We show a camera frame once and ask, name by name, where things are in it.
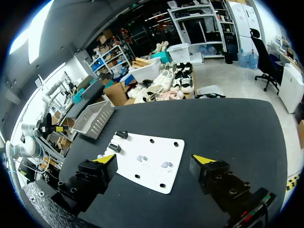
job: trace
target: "water bottle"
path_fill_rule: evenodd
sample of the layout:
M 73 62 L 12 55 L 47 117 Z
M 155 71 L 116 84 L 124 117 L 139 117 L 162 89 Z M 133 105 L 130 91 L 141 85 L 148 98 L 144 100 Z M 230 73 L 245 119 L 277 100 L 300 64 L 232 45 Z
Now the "water bottle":
M 244 50 L 241 49 L 241 52 L 238 52 L 237 54 L 237 60 L 238 60 L 238 64 L 243 67 L 246 68 L 248 67 L 248 55 L 245 54 Z
M 248 65 L 250 69 L 257 69 L 258 56 L 251 51 L 251 54 L 248 54 Z

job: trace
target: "storage bin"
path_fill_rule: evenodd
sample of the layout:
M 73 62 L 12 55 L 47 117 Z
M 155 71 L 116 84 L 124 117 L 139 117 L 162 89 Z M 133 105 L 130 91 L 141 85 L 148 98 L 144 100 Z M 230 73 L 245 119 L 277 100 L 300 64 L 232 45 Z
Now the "storage bin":
M 74 104 L 77 104 L 78 102 L 80 102 L 81 101 L 81 95 L 80 95 L 80 93 L 78 92 L 78 93 L 76 93 L 74 96 L 73 96 L 73 98 L 72 98 L 72 101 L 73 101 L 73 103 Z
M 189 44 L 177 44 L 167 49 L 173 61 L 177 63 L 190 62 Z
M 92 139 L 97 139 L 114 109 L 109 101 L 91 104 L 82 111 L 75 121 L 73 130 Z
M 138 83 L 143 82 L 145 79 L 154 80 L 160 74 L 161 58 L 152 58 L 149 61 L 153 62 L 153 64 L 138 69 L 129 67 L 129 73 L 133 75 Z
M 165 51 L 155 53 L 152 55 L 152 58 L 161 57 L 162 63 L 169 63 L 170 62 L 170 55 L 167 52 L 167 49 Z

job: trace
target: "white storage box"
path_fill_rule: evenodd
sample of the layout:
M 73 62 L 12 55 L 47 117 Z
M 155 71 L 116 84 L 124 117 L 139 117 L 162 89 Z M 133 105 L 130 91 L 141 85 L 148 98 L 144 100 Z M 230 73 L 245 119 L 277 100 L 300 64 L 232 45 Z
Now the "white storage box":
M 138 69 L 132 66 L 129 67 L 129 73 L 133 75 L 138 83 L 143 82 L 145 79 L 154 80 L 160 74 L 161 58 L 152 58 L 149 61 L 153 62 L 153 64 Z
M 190 62 L 189 44 L 177 44 L 167 49 L 173 61 L 177 63 Z
M 114 109 L 109 101 L 91 104 L 82 111 L 75 121 L 73 130 L 93 139 L 97 139 Z

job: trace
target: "gray plastic basket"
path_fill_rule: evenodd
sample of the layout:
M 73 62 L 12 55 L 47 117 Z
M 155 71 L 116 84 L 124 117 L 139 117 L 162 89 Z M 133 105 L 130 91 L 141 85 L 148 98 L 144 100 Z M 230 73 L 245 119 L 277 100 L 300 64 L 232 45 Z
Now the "gray plastic basket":
M 97 139 L 114 109 L 109 101 L 91 104 L 77 118 L 73 130 L 93 139 Z

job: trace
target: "yellow-black hazard tape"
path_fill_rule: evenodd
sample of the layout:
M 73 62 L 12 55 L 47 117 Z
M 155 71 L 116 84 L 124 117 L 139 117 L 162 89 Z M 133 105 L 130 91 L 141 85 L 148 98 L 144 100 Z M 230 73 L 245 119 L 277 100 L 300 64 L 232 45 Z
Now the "yellow-black hazard tape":
M 290 189 L 294 188 L 299 179 L 300 179 L 300 175 L 297 175 L 297 176 L 287 180 L 286 192 L 288 192 Z

